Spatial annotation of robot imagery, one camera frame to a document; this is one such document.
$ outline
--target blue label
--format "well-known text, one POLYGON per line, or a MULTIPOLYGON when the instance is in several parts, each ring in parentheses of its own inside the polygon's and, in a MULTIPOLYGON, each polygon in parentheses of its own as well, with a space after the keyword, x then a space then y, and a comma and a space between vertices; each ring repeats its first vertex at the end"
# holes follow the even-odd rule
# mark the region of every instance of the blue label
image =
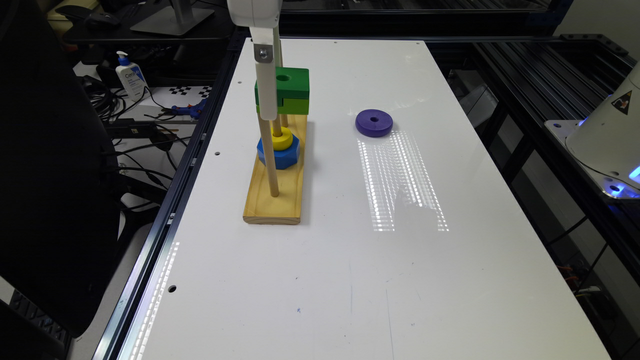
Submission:
POLYGON ((140 80, 144 81, 144 77, 142 77, 142 71, 140 71, 139 67, 134 66, 134 67, 131 68, 131 71, 133 71, 134 74, 138 75, 140 80))

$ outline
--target green block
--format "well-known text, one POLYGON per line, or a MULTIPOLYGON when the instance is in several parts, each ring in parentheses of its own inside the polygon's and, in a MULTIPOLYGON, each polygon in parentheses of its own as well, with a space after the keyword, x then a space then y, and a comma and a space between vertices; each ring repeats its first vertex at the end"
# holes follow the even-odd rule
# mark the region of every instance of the green block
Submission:
MULTIPOLYGON (((260 112, 260 105, 256 105, 256 112, 260 112)), ((308 99, 284 99, 284 106, 278 106, 281 115, 309 115, 308 99)))
MULTIPOLYGON (((279 106, 282 104, 282 99, 309 100, 309 69, 277 67, 276 86, 279 106)), ((254 90, 256 105, 260 105, 257 82, 254 90)))

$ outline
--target white tabletop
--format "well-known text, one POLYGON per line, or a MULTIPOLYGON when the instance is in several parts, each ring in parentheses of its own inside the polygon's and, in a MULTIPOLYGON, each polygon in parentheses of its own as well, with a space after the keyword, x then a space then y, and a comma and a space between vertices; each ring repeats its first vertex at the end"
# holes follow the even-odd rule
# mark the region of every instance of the white tabletop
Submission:
POLYGON ((283 51, 311 73, 302 222, 242 220, 247 42, 130 358, 609 359, 424 43, 283 51), (368 108, 390 136, 357 132, 368 108))

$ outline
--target purple disk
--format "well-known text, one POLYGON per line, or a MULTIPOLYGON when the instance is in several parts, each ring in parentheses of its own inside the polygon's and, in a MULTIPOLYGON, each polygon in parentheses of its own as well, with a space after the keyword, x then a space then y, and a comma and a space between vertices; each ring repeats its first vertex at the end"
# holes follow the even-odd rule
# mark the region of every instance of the purple disk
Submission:
POLYGON ((391 132, 392 127, 393 119, 391 119, 391 115, 381 110, 362 110, 356 116, 356 129, 365 136, 385 136, 391 132))

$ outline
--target white bottle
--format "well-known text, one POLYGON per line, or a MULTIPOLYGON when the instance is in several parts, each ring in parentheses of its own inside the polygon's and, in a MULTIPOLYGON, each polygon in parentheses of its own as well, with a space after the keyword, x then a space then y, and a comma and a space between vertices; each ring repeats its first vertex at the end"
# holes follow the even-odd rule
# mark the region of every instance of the white bottle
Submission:
POLYGON ((128 54, 124 51, 117 52, 120 62, 120 66, 116 68, 116 74, 122 82, 122 86, 127 91, 129 99, 132 101, 138 101, 145 94, 145 87, 147 82, 144 80, 140 66, 136 63, 132 63, 127 58, 128 54))

